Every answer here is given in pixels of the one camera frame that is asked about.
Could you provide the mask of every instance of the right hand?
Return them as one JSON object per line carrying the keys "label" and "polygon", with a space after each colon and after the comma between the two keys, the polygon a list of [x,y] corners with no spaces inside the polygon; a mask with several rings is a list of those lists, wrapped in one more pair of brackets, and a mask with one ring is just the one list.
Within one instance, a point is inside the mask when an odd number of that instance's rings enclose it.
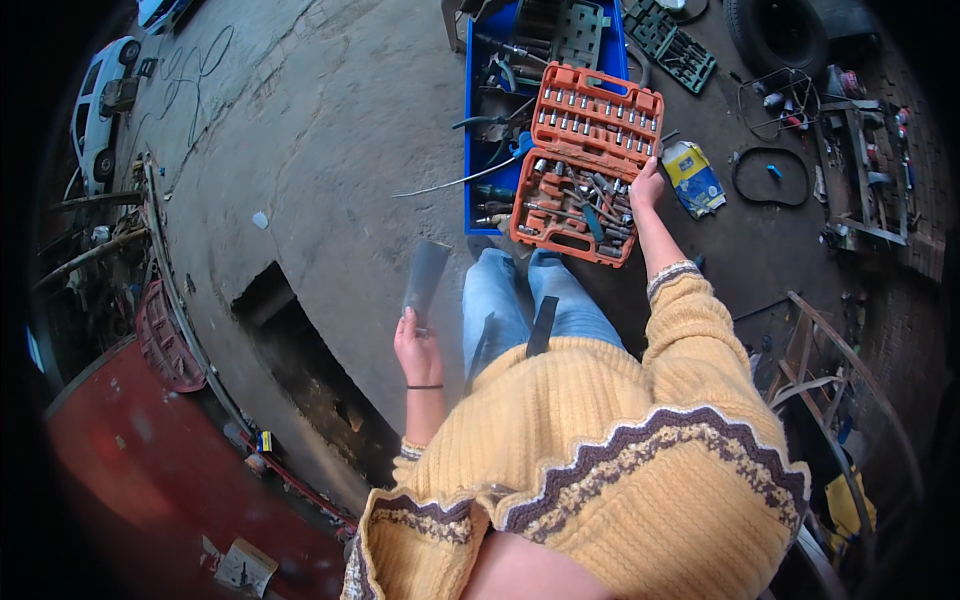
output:
{"label": "right hand", "polygon": [[406,375],[407,385],[442,385],[444,361],[440,357],[437,332],[427,327],[425,338],[417,335],[417,311],[407,306],[396,324],[394,352]]}
{"label": "right hand", "polygon": [[642,209],[653,209],[657,201],[663,196],[663,176],[657,172],[657,164],[660,161],[656,156],[647,160],[643,165],[643,170],[633,183],[630,184],[630,206],[634,210],[634,216]]}

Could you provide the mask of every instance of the yellow knit sweater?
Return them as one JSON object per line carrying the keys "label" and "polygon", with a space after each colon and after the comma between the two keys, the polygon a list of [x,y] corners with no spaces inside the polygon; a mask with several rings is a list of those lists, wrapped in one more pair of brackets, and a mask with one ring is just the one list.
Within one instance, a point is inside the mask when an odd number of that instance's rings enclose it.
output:
{"label": "yellow knit sweater", "polygon": [[648,286],[642,364],[553,338],[497,358],[426,448],[374,490],[343,598],[457,598],[488,527],[581,564],[623,598],[756,598],[796,535],[787,461],[730,313],[692,265]]}

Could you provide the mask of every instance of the car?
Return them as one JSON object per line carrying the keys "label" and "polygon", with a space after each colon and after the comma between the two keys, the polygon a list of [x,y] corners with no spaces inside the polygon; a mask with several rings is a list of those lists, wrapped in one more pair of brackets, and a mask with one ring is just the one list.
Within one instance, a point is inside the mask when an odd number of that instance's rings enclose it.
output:
{"label": "car", "polygon": [[104,87],[107,82],[129,77],[139,56],[140,42],[133,36],[124,36],[93,55],[86,68],[70,119],[70,141],[80,163],[86,196],[107,191],[116,166],[114,147],[119,121],[116,116],[100,115]]}
{"label": "car", "polygon": [[162,36],[172,30],[174,23],[192,0],[136,0],[136,21],[151,36]]}

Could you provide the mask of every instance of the shoe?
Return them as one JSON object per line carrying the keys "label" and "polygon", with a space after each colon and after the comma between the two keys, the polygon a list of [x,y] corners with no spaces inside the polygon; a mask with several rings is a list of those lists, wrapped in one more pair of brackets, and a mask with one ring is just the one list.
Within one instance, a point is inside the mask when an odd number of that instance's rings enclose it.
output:
{"label": "shoe", "polygon": [[473,260],[480,260],[480,254],[487,248],[496,248],[496,245],[486,235],[470,235],[467,237],[467,250]]}

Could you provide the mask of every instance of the blue jeans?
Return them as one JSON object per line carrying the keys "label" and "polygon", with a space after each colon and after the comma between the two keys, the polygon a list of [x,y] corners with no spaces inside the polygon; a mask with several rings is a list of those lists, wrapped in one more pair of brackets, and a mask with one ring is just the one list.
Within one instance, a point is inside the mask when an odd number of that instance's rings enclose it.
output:
{"label": "blue jeans", "polygon": [[[550,336],[593,338],[623,348],[613,325],[576,277],[566,269],[560,257],[559,252],[537,248],[530,257],[527,271],[538,312],[544,296],[560,299]],[[513,258],[496,248],[483,250],[480,260],[467,271],[463,301],[464,373],[467,378],[470,376],[473,354],[483,333],[484,321],[491,312],[493,323],[474,375],[484,370],[500,354],[530,339],[530,324],[516,300],[515,275]]]}

